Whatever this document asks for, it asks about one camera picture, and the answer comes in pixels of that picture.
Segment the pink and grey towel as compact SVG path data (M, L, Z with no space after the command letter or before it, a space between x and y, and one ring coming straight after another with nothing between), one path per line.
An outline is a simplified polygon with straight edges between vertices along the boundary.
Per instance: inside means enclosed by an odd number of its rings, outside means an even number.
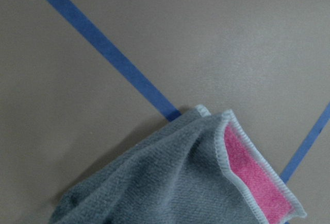
M69 189L50 223L285 223L306 212L233 111L196 106Z

